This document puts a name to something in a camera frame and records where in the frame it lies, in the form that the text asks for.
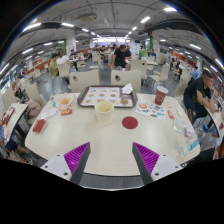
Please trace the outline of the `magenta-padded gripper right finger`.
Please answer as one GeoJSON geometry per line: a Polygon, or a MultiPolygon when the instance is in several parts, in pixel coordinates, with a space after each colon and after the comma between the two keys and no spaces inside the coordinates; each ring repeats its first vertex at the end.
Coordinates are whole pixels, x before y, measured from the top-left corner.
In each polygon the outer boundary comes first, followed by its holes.
{"type": "Polygon", "coordinates": [[[133,143],[132,153],[144,185],[164,178],[182,169],[182,167],[167,154],[158,154],[153,150],[133,143]]]}

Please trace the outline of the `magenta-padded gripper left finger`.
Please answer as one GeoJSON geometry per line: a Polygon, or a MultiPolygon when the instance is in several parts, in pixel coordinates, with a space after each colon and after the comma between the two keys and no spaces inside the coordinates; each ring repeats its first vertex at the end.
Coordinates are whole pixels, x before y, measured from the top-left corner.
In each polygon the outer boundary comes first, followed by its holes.
{"type": "Polygon", "coordinates": [[[84,143],[66,154],[57,154],[41,168],[72,183],[79,184],[90,154],[90,143],[84,143]]]}

